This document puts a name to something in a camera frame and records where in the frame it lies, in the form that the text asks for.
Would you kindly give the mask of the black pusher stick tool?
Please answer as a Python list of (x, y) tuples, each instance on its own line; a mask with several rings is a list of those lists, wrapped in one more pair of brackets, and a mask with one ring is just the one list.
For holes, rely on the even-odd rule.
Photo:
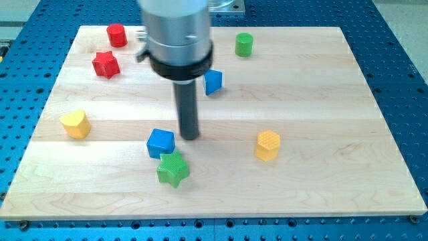
[(197, 90), (195, 80), (173, 82), (179, 132), (184, 140), (199, 136)]

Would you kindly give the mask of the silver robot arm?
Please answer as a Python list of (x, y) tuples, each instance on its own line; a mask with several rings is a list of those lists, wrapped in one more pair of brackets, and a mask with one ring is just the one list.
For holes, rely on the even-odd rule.
[(140, 0), (145, 45), (136, 61), (150, 60), (159, 76), (173, 82), (179, 133), (185, 140), (199, 136), (195, 80), (213, 63), (209, 2)]

